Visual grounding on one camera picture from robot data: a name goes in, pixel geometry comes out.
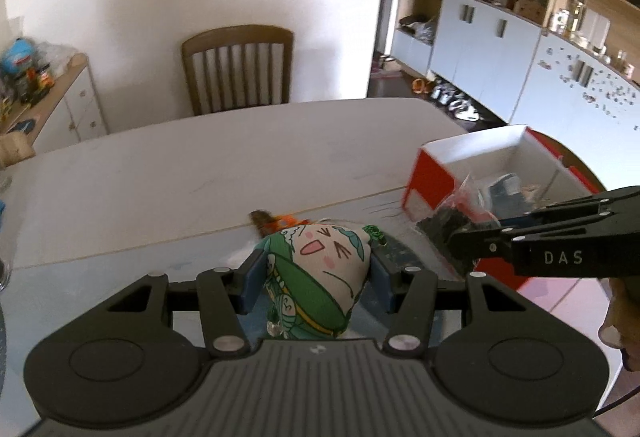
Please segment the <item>person's hand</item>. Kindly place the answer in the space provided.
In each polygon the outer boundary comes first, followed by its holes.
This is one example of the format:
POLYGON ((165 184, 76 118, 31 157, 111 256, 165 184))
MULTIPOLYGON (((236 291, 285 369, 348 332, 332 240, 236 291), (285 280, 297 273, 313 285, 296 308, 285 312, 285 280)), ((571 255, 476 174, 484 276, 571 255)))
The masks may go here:
POLYGON ((623 354, 624 367, 631 372, 639 371, 640 332, 639 305, 631 301, 622 279, 608 280, 612 297, 608 312, 599 329, 599 337, 606 346, 618 349, 623 354))

